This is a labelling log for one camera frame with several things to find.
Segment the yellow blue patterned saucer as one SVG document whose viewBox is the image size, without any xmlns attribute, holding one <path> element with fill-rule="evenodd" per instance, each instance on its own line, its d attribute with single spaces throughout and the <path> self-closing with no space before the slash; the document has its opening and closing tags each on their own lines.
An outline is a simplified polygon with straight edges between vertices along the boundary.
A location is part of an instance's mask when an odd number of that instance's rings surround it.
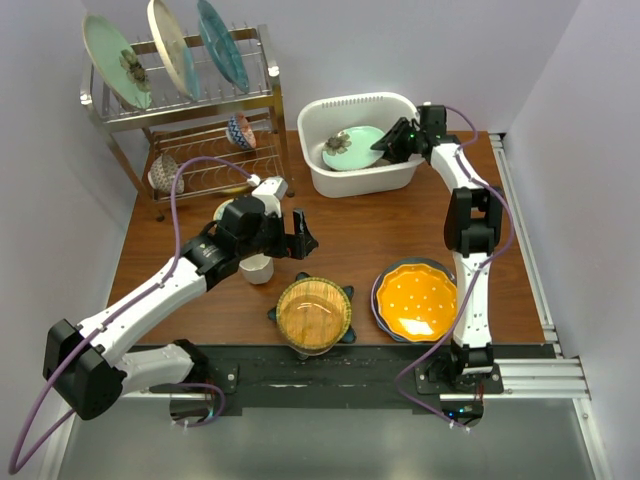
<svg viewBox="0 0 640 480">
<path fill-rule="evenodd" d="M 233 200 L 232 199 L 228 199 L 223 201 L 214 211 L 213 216 L 212 216 L 212 220 L 213 221 L 220 221 L 222 219 L 223 213 L 225 208 L 232 203 Z"/>
</svg>

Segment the cream plate on rack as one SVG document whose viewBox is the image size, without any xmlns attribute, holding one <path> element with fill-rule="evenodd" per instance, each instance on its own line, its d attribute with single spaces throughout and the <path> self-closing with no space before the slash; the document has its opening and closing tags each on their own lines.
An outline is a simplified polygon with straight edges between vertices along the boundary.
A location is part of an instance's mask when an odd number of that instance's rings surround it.
<svg viewBox="0 0 640 480">
<path fill-rule="evenodd" d="M 199 100 L 195 62 L 177 18 L 161 0 L 150 0 L 146 12 L 156 50 L 174 86 L 188 99 Z"/>
</svg>

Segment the white plastic bin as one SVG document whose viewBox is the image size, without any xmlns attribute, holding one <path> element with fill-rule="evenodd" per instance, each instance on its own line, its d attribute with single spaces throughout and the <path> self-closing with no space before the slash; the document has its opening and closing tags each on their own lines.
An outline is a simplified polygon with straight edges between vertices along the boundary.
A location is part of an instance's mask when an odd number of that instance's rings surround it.
<svg viewBox="0 0 640 480">
<path fill-rule="evenodd" d="M 397 120 L 416 117 L 416 107 L 391 92 L 317 100 L 297 118 L 303 157 L 316 191 L 342 198 L 403 188 L 423 159 L 413 155 L 393 164 L 371 146 Z"/>
</svg>

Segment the grey patterned bowl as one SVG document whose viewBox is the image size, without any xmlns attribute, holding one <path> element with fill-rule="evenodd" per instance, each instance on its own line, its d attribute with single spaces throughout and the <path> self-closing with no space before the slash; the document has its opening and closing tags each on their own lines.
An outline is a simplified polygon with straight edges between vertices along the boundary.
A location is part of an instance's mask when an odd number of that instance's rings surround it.
<svg viewBox="0 0 640 480">
<path fill-rule="evenodd" d="M 147 173 L 149 185 L 155 192 L 170 194 L 178 169 L 178 164 L 171 155 L 162 154 L 154 160 Z"/>
</svg>

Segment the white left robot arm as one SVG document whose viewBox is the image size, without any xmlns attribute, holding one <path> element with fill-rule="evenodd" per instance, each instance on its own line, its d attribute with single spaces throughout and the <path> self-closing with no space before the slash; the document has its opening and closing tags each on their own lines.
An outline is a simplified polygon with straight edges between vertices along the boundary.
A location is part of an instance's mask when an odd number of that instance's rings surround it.
<svg viewBox="0 0 640 480">
<path fill-rule="evenodd" d="M 293 211 L 286 232 L 279 201 L 268 195 L 234 199 L 220 220 L 181 245 L 177 253 L 119 302 L 81 321 L 49 329 L 43 376 L 83 420 L 106 412 L 122 395 L 163 384 L 185 392 L 207 380 L 205 360 L 187 341 L 146 352 L 131 347 L 191 300 L 234 275 L 241 261 L 257 254 L 302 260 L 318 246 L 303 210 Z"/>
</svg>

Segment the stainless steel dish rack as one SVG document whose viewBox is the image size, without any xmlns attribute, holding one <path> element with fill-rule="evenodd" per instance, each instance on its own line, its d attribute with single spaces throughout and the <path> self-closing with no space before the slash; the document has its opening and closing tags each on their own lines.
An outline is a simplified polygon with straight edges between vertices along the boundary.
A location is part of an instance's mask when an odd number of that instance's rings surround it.
<svg viewBox="0 0 640 480">
<path fill-rule="evenodd" d="M 194 56 L 201 86 L 199 100 L 181 95 L 172 84 L 152 40 L 134 44 L 143 66 L 153 81 L 151 105 L 146 110 L 129 110 L 112 92 L 89 57 L 82 63 L 80 103 L 115 160 L 133 184 L 137 198 L 151 217 L 163 221 L 168 214 L 167 195 L 155 192 L 146 173 L 136 173 L 132 159 L 119 145 L 119 133 L 139 131 L 147 141 L 143 166 L 149 168 L 162 154 L 177 163 L 206 155 L 210 159 L 190 167 L 183 175 L 184 192 L 179 203 L 202 197 L 234 195 L 248 190 L 243 176 L 212 159 L 219 156 L 261 177 L 282 176 L 295 188 L 289 160 L 281 75 L 266 25 L 232 30 L 249 75 L 250 90 L 240 92 L 226 82 L 209 57 L 199 35 L 185 40 Z M 254 150 L 231 144 L 226 137 L 229 118 L 243 113 L 256 138 Z"/>
</svg>

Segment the mint flower plate on rack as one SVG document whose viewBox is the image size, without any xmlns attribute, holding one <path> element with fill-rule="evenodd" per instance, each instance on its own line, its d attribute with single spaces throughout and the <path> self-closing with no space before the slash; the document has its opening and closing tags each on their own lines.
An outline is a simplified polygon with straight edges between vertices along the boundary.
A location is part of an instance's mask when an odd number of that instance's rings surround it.
<svg viewBox="0 0 640 480">
<path fill-rule="evenodd" d="M 105 83 L 129 110 L 151 105 L 149 76 L 120 30 L 101 15 L 87 14 L 82 23 L 85 49 Z"/>
</svg>

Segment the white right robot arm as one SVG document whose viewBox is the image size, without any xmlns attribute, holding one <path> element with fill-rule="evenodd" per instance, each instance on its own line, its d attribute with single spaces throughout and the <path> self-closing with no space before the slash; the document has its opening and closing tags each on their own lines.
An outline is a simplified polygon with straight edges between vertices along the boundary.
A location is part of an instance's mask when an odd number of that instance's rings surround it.
<svg viewBox="0 0 640 480">
<path fill-rule="evenodd" d="M 420 155 L 444 181 L 451 197 L 443 235 L 454 259 L 458 300 L 453 325 L 425 354 L 401 370 L 394 383 L 399 384 L 450 340 L 445 379 L 452 390 L 466 393 L 480 382 L 481 375 L 489 376 L 495 364 L 488 319 L 489 274 L 492 262 L 514 240 L 515 233 L 510 231 L 506 245 L 499 246 L 502 218 L 511 210 L 501 189 L 485 182 L 465 157 L 464 148 L 478 134 L 462 143 L 447 133 L 447 113 L 459 111 L 430 103 L 416 110 L 415 119 L 400 118 L 371 148 L 394 164 Z"/>
</svg>

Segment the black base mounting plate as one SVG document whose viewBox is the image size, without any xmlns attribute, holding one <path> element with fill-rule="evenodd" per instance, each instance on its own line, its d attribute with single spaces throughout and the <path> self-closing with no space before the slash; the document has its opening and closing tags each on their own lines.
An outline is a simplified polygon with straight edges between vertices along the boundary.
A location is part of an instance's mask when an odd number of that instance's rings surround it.
<svg viewBox="0 0 640 480">
<path fill-rule="evenodd" d="M 338 345 L 304 359 L 284 345 L 208 345 L 208 380 L 226 396 L 226 415 L 248 408 L 443 410 L 479 416 L 481 399 L 504 391 L 498 368 L 454 376 L 447 347 L 425 360 L 425 345 Z"/>
</svg>

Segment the black striped rim plate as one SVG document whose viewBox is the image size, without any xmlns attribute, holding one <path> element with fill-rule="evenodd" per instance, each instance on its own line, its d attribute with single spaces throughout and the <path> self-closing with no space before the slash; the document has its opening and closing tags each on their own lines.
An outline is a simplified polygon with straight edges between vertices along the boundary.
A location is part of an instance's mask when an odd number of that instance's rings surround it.
<svg viewBox="0 0 640 480">
<path fill-rule="evenodd" d="M 392 165 L 392 162 L 385 159 L 385 158 L 381 158 L 379 160 L 377 160 L 374 164 L 373 164 L 373 168 L 380 168 L 380 167 L 386 167 L 386 166 L 390 166 Z"/>
</svg>

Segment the blue white patterned bowl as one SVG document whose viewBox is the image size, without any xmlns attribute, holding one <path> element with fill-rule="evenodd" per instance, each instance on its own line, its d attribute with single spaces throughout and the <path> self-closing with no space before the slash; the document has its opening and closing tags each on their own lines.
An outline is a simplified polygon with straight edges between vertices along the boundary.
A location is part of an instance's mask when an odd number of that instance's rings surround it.
<svg viewBox="0 0 640 480">
<path fill-rule="evenodd" d="M 233 114 L 226 128 L 227 140 L 244 150 L 254 150 L 257 142 L 249 121 L 243 113 Z"/>
</svg>

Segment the mint green flower plate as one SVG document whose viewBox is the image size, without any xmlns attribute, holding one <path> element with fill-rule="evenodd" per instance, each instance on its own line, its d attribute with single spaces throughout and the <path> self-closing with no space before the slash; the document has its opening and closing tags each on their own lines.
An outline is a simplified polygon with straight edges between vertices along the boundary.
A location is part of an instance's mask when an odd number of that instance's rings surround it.
<svg viewBox="0 0 640 480">
<path fill-rule="evenodd" d="M 370 146 L 381 139 L 384 132 L 373 126 L 356 126 L 329 137 L 321 153 L 324 164 L 334 171 L 352 171 L 371 167 L 382 158 L 381 152 Z"/>
</svg>

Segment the teal plate on rack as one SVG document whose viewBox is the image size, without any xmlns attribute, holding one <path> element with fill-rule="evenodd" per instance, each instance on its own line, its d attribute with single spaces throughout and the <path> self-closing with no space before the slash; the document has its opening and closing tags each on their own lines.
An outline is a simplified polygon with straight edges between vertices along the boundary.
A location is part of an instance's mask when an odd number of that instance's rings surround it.
<svg viewBox="0 0 640 480">
<path fill-rule="evenodd" d="M 229 83 L 242 93 L 249 92 L 249 79 L 242 56 L 224 21 L 209 1 L 198 0 L 199 32 L 203 44 Z"/>
</svg>

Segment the white ceramic mug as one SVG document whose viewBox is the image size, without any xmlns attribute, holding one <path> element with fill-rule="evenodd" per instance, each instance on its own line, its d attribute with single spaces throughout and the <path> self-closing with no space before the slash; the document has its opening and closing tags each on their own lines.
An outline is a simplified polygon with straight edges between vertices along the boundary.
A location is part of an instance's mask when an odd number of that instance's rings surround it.
<svg viewBox="0 0 640 480">
<path fill-rule="evenodd" d="M 274 274 L 274 262 L 264 254 L 253 255 L 239 263 L 239 271 L 250 284 L 266 284 Z"/>
</svg>

